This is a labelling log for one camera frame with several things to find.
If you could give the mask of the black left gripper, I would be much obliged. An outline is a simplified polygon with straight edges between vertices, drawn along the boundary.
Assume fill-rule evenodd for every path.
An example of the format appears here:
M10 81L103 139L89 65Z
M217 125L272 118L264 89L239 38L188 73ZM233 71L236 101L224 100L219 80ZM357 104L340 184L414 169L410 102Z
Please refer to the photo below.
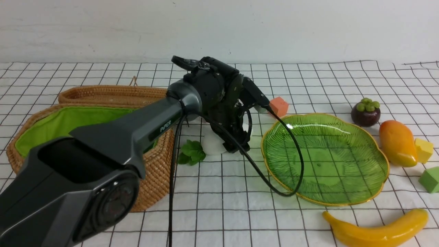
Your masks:
M244 123L246 109L239 101L244 77L235 67L213 57L192 61L192 85L202 98L202 113L213 132L210 145L214 151L244 153L229 134L244 151L250 150L251 124Z

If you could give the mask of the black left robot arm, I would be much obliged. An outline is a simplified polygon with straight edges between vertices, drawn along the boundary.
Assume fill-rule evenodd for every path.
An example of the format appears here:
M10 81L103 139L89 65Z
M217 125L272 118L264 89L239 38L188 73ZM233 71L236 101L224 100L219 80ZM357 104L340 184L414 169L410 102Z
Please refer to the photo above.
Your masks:
M146 177L146 149L177 121L208 114L222 136L246 135L235 108L247 77L211 57L171 61L189 73L165 97L31 148L1 193L2 247L73 247L119 223Z

